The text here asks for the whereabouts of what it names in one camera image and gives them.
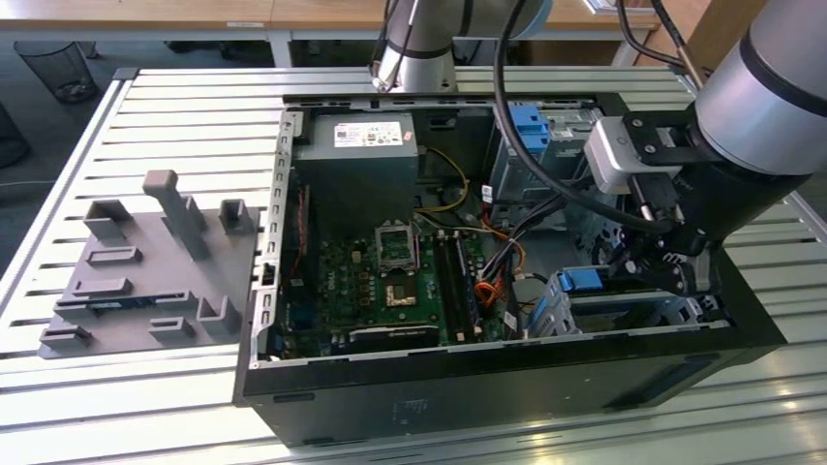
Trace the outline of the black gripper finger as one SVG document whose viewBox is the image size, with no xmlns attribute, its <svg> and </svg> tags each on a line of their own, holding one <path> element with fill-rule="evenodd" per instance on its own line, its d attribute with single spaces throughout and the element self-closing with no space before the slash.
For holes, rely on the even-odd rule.
<svg viewBox="0 0 827 465">
<path fill-rule="evenodd" d="M 654 287 L 643 276 L 642 268 L 626 250 L 617 250 L 609 261 L 609 277 L 615 282 L 635 284 L 638 287 Z"/>
<path fill-rule="evenodd" d="M 666 253 L 655 260 L 654 285 L 674 295 L 689 296 L 696 294 L 696 269 L 686 256 Z"/>
</svg>

